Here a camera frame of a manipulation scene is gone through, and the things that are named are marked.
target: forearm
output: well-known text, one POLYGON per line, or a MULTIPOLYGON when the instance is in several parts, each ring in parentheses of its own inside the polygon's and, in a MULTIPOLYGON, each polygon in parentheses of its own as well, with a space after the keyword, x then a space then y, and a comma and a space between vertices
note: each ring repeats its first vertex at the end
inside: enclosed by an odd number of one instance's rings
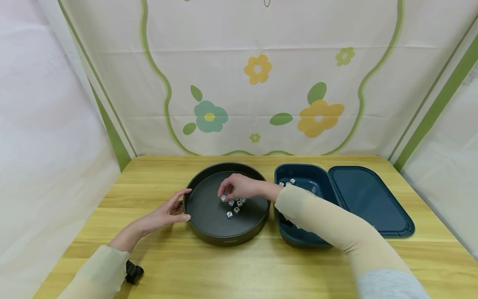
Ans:
POLYGON ((140 221, 141 218, 123 228, 116 237, 109 242, 108 246, 122 252, 131 253, 139 240, 146 235, 140 221))
POLYGON ((126 261, 145 235, 138 220, 101 246, 80 268, 60 298, 113 298, 126 276, 126 261))
POLYGON ((113 298, 126 276, 130 253, 101 246, 78 270, 58 298, 113 298))
MULTIPOLYGON (((271 188, 274 196, 277 188, 271 188)), ((344 250, 354 275, 378 269, 410 273, 408 266, 385 239, 362 218, 309 192, 288 186, 279 190, 275 207, 297 227, 313 232, 344 250)))

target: left hand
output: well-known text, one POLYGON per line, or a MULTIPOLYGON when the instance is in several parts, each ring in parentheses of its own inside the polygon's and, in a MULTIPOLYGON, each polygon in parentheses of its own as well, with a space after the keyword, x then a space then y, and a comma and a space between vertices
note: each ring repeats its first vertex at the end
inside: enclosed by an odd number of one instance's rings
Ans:
POLYGON ((183 189, 176 192, 163 205, 151 213, 139 218, 137 222, 141 225, 144 234, 147 235, 169 224, 185 222, 191 219, 191 216, 183 213, 183 201, 179 200, 181 196, 191 192, 192 189, 183 189))

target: blue lid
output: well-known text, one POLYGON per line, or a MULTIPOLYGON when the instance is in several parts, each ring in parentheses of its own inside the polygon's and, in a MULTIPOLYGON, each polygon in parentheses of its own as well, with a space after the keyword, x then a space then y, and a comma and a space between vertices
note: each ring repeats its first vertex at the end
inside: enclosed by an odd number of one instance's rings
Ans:
POLYGON ((408 237, 415 232, 412 219, 380 177, 360 166, 335 166, 329 177, 339 205, 373 225, 384 237, 408 237))

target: green leaf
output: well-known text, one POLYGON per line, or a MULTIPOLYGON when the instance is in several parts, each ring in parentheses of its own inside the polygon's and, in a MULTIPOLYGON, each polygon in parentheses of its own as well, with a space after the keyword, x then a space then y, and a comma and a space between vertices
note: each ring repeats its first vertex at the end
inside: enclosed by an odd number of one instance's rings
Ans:
POLYGON ((282 112, 272 116, 269 122, 273 126, 282 126, 286 123, 290 123, 291 121, 292 121, 292 115, 282 112))
POLYGON ((193 122, 187 123, 183 128, 184 135, 190 135, 196 129, 196 124, 193 122))
POLYGON ((323 100, 326 96, 327 85, 324 82, 319 82, 312 86, 307 94, 307 102, 312 105, 316 100, 323 100))
POLYGON ((200 102, 203 99, 203 93, 199 90, 199 88, 197 88, 194 85, 191 85, 191 94, 198 102, 200 102))

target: small yellow flower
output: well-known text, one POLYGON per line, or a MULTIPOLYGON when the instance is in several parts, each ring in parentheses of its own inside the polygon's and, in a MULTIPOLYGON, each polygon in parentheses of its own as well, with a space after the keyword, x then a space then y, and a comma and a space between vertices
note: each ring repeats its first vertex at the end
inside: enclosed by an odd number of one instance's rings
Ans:
POLYGON ((269 78, 269 72, 272 70, 272 63, 269 62, 266 55, 261 54, 259 57, 251 56, 248 64, 244 67, 244 73, 249 76, 249 83, 256 85, 257 82, 264 83, 269 78), (256 73, 255 67, 260 66, 261 71, 256 73))
POLYGON ((338 117, 344 112, 344 105, 328 105, 324 100, 316 100, 300 112, 297 129, 309 138, 315 138, 325 130, 332 129, 338 122, 338 117))
POLYGON ((249 139, 252 141, 252 143, 259 142, 261 139, 261 136, 258 133, 251 134, 249 139))

